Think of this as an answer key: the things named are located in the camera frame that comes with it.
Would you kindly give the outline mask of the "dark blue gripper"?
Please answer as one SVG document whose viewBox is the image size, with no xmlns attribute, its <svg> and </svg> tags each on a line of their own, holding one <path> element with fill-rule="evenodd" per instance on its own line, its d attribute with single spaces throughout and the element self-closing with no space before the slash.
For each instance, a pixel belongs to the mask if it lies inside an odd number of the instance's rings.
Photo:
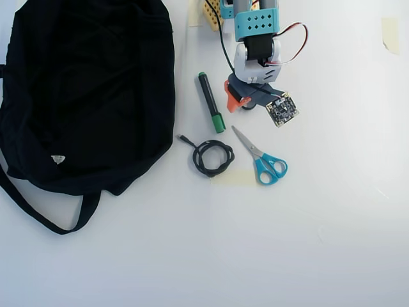
<svg viewBox="0 0 409 307">
<path fill-rule="evenodd" d="M 266 84 L 247 84 L 239 80 L 235 74 L 230 74 L 224 82 L 224 90 L 228 95 L 227 109 L 234 113 L 238 108 L 247 104 L 265 107 L 270 102 L 281 98 L 285 92 L 273 89 Z"/>
</svg>

